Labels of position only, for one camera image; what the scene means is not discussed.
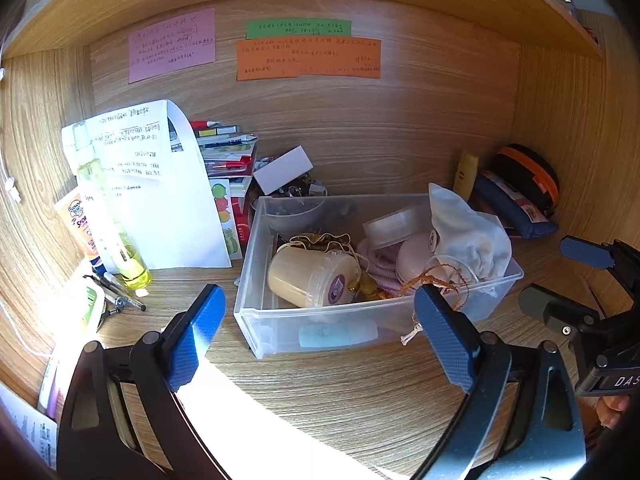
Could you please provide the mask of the person's right hand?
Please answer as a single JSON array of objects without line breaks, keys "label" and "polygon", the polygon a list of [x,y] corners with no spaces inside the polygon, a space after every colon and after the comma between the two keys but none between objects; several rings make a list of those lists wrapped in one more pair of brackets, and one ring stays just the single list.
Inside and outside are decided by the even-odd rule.
[{"label": "person's right hand", "polygon": [[600,396],[596,406],[600,424],[613,430],[629,404],[630,396]]}]

